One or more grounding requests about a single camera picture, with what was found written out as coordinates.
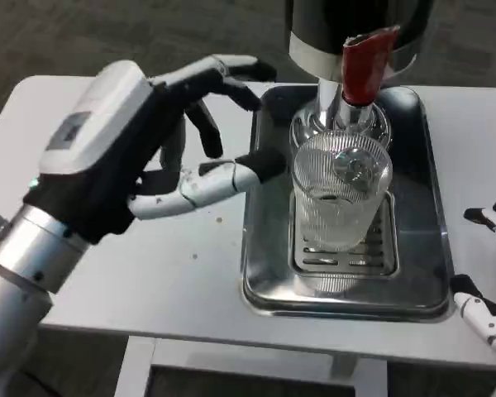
red tap handle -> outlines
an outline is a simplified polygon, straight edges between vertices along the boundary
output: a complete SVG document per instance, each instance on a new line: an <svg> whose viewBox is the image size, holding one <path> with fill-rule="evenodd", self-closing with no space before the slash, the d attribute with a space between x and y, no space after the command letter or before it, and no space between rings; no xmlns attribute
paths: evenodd
<svg viewBox="0 0 496 397"><path fill-rule="evenodd" d="M346 40L341 74L349 104L366 106L376 98L398 29L386 27Z"/></svg>

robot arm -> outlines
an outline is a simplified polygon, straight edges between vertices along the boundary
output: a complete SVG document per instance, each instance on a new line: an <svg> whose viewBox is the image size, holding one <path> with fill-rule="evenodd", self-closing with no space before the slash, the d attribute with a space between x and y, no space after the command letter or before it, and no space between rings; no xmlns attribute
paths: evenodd
<svg viewBox="0 0 496 397"><path fill-rule="evenodd" d="M0 231L0 373L19 359L50 311L50 293L90 245L124 233L134 218L186 213L284 171L284 157L273 150L192 172L144 171L184 114L205 153L222 156L202 98L219 93L247 111L259 109L259 98L236 76L267 80L275 70L251 56L214 55L152 79L134 62L119 61L93 80L51 137L24 205Z"/></svg>

metal drip tray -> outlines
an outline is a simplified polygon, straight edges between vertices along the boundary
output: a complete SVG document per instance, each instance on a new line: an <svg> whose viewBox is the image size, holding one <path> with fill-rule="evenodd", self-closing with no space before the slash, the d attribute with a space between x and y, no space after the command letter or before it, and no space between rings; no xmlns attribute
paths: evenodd
<svg viewBox="0 0 496 397"><path fill-rule="evenodd" d="M380 204L365 239L349 251L327 251L305 239L295 211L293 194L290 199L290 236L293 240L292 266L299 274L323 277L326 273L357 276L387 276L398 267L394 244L394 221L391 195Z"/></svg>
<svg viewBox="0 0 496 397"><path fill-rule="evenodd" d="M316 86L269 90L251 148L290 155L290 122L315 95ZM247 194L242 293L257 313L430 321L448 309L453 267L424 108L404 87L382 90L376 104L392 126L393 180L363 243L329 252L305 241L290 175Z"/></svg>

gray carpet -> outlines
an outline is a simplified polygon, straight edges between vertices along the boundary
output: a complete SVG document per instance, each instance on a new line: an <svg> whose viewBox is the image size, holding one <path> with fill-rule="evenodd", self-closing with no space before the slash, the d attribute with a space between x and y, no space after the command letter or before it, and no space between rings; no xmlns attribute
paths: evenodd
<svg viewBox="0 0 496 397"><path fill-rule="evenodd" d="M176 69L209 53L264 57L281 81L312 81L283 48L281 0L0 0L0 109L32 74L97 73L122 58L148 74ZM406 84L496 87L496 0L436 0L427 42ZM41 333L26 367L63 396L109 396L125 338ZM392 396L485 397L496 373L392 364ZM151 395L343 395L318 386L217 374L158 370ZM20 375L12 395L44 395Z"/></svg>

white table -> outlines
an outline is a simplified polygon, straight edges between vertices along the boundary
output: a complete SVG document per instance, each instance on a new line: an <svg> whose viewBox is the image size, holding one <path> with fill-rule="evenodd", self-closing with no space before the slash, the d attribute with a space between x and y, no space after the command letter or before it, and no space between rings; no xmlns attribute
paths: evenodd
<svg viewBox="0 0 496 397"><path fill-rule="evenodd" d="M11 217L19 207L29 181L37 175L37 161L49 136L89 81L35 76L14 89L0 115L3 216ZM261 95L270 85L251 87ZM496 200L496 89L415 89L427 108L455 270L470 274L496 301L496 242L487 229L462 217L465 208L491 205ZM226 155L246 153L251 114L217 96L207 98L206 103L222 130ZM205 160L197 136L188 124L187 166ZM124 236L106 237L79 263L55 297L55 307L44 324L162 338L157 344L166 351L173 340L181 340L220 343L226 350L233 349L225 352L232 356L252 354L254 347L273 348L278 349L272 351L273 356L284 356L287 361L294 360L287 356L291 352L338 352L496 368L496 353L457 314L440 323L255 314L240 296L244 204L244 196L238 196L181 217L135 222ZM182 233L186 236L183 241L175 237ZM186 356L194 349L201 358L210 356L210 346L214 346L213 352L220 350L219 345L177 343L179 347L171 350ZM184 354L165 362L182 365Z"/></svg>

